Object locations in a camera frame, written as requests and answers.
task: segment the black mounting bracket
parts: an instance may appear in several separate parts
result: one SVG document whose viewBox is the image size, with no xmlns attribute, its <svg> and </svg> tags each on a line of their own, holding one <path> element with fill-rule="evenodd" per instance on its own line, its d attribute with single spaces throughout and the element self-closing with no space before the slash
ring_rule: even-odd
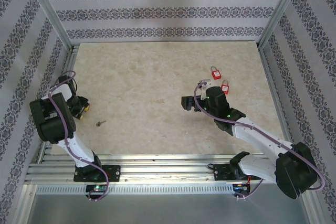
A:
<svg viewBox="0 0 336 224">
<path fill-rule="evenodd" d="M 120 181 L 120 165 L 103 165 L 103 170 L 107 173 L 109 177 L 109 182 L 119 182 Z M 92 179 L 91 177 L 82 177 L 77 172 L 77 167 L 74 175 L 74 182 L 95 182 L 95 183 L 103 183 L 106 182 L 105 176 L 96 177 L 96 179 Z"/>
<path fill-rule="evenodd" d="M 242 174 L 240 177 L 232 172 L 230 164 L 208 164 L 208 168 L 213 170 L 215 181 L 230 181 L 230 180 L 247 180 L 246 174 Z M 259 177 L 251 176 L 251 180 L 260 180 Z"/>
</svg>

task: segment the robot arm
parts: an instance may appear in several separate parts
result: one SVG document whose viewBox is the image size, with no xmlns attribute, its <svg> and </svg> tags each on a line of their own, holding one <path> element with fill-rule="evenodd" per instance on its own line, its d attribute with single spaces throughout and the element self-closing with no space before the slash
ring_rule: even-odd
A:
<svg viewBox="0 0 336 224">
<path fill-rule="evenodd" d="M 67 79 L 68 77 L 60 77 L 59 82 L 62 82 L 64 78 Z M 68 143 L 71 151 L 76 156 L 102 167 L 97 155 L 95 155 L 92 150 L 88 149 L 76 135 L 74 117 L 80 119 L 83 111 L 88 110 L 88 99 L 76 95 L 72 81 L 62 84 L 56 88 L 51 93 L 51 97 L 60 109 L 66 121 L 68 129 Z M 87 180 L 92 181 L 103 180 L 103 174 L 98 169 L 92 168 L 89 164 L 78 160 L 69 153 L 64 139 L 65 132 L 63 123 L 57 115 L 49 98 L 45 96 L 42 99 L 31 102 L 29 106 L 41 140 L 44 142 L 49 141 L 51 144 L 56 144 L 63 148 L 76 162 L 76 172 L 81 178 L 86 178 Z"/>
<path fill-rule="evenodd" d="M 302 192 L 317 181 L 317 173 L 284 148 L 292 149 L 316 166 L 310 150 L 305 144 L 294 145 L 272 136 L 255 125 L 244 113 L 230 108 L 220 87 L 213 86 L 210 80 L 202 80 L 200 83 L 204 83 L 200 86 L 202 94 L 196 96 L 196 100 L 202 110 L 216 118 L 236 122 L 233 124 L 214 120 L 222 131 L 244 140 L 268 157 L 268 159 L 258 158 L 248 152 L 236 155 L 230 161 L 230 171 L 236 179 L 241 179 L 246 175 L 263 178 L 277 184 L 283 193 L 293 199 L 298 198 Z M 182 107 L 185 110 L 191 110 L 194 107 L 194 111 L 201 111 L 193 96 L 182 97 Z M 251 125 L 253 128 L 259 129 L 260 132 L 244 125 Z M 276 139 L 280 144 L 271 142 L 263 133 Z"/>
</svg>

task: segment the key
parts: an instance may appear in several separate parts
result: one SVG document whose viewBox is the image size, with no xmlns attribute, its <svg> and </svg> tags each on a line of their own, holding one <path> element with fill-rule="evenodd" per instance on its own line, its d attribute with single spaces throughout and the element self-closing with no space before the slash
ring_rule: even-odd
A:
<svg viewBox="0 0 336 224">
<path fill-rule="evenodd" d="M 101 126 L 104 122 L 106 122 L 106 120 L 104 120 L 104 121 L 102 121 L 102 122 L 98 122 L 98 123 L 96 123 L 96 126 L 99 127 L 99 126 Z"/>
</svg>

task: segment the marble surface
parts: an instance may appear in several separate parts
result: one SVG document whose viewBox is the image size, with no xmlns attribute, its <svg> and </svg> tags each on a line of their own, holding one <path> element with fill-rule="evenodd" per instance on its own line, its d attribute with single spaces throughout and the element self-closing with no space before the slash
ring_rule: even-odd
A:
<svg viewBox="0 0 336 224">
<path fill-rule="evenodd" d="M 259 153 L 205 114 L 183 110 L 181 96 L 211 79 L 211 66 L 229 81 L 230 106 L 282 138 L 253 41 L 81 44 L 74 69 L 77 94 L 91 107 L 76 120 L 77 134 L 96 154 Z"/>
</svg>

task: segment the red padlock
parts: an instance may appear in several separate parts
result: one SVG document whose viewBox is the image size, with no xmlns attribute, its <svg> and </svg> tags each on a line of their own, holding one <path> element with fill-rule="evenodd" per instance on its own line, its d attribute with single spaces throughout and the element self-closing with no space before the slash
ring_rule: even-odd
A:
<svg viewBox="0 0 336 224">
<path fill-rule="evenodd" d="M 218 80 L 222 77 L 221 73 L 217 70 L 217 68 L 215 66 L 211 67 L 211 72 L 212 72 L 212 77 L 215 80 Z"/>
<path fill-rule="evenodd" d="M 227 80 L 224 80 L 222 82 L 222 91 L 225 93 L 225 94 L 229 94 L 229 82 Z"/>
</svg>

